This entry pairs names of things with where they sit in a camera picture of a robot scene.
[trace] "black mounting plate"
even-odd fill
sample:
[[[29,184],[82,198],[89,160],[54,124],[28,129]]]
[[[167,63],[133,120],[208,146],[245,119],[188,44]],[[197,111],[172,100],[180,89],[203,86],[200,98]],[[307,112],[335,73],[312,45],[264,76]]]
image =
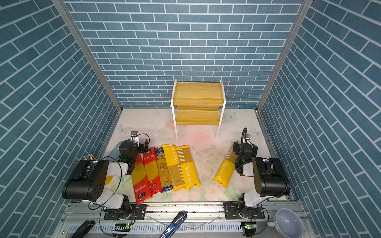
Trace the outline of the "black mounting plate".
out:
[[[130,203],[130,206],[131,206],[131,214],[135,214],[135,220],[144,220],[144,216],[147,210],[147,205],[146,204],[136,205],[136,204]],[[107,213],[104,215],[103,219],[104,220],[119,220],[118,216],[114,215],[114,211],[112,209],[107,210]]]
[[[255,219],[264,219],[262,207],[260,208],[244,208],[244,212],[239,213],[238,202],[226,202],[222,204],[225,212],[225,219],[250,219],[254,215]]]

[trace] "top shelf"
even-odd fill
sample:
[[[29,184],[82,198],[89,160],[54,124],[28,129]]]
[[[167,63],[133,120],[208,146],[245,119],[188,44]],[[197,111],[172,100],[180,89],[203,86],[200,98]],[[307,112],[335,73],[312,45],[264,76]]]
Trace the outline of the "top shelf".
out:
[[[177,82],[173,105],[223,106],[224,95],[220,83]]]

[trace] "floral tablecloth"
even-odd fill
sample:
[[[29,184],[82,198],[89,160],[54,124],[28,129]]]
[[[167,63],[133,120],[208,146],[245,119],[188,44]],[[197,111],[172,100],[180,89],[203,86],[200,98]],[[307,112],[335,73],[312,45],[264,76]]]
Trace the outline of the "floral tablecloth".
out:
[[[251,135],[251,142],[258,146],[257,156],[269,158],[270,153],[253,109],[226,109],[218,138],[216,126],[193,125],[181,125],[179,137],[176,138],[170,109],[125,109],[105,155],[118,142],[128,139],[130,131],[148,134],[150,147],[164,144],[189,145],[202,186],[192,187],[188,191],[181,189],[155,194],[147,201],[234,201],[254,187],[252,177],[242,177],[234,171],[226,189],[212,180],[230,144],[240,140],[244,127],[247,127],[247,133]],[[119,179],[120,176],[113,177],[106,187],[115,190]],[[130,201],[135,201],[131,176],[122,176],[117,192],[127,195]]]

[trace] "wooden shelf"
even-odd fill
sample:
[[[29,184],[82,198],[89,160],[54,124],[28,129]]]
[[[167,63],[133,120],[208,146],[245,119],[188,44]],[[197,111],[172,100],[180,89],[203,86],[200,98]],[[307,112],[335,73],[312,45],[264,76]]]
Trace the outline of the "wooden shelf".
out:
[[[219,125],[219,109],[214,107],[177,106],[178,125]]]
[[[171,108],[174,132],[178,136],[177,125],[210,125],[221,126],[226,104],[224,84],[206,82],[174,81]]]
[[[223,106],[224,93],[220,83],[176,83],[173,105]]]

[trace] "brick wallpaper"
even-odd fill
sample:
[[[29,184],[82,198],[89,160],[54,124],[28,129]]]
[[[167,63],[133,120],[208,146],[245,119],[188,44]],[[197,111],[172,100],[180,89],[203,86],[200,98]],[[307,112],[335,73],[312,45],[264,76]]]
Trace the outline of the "brick wallpaper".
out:
[[[256,107],[302,0],[65,1],[123,107],[169,107],[174,79]]]
[[[380,13],[314,0],[263,108],[317,237],[381,237]]]
[[[116,110],[50,0],[0,1],[0,237],[51,236]]]

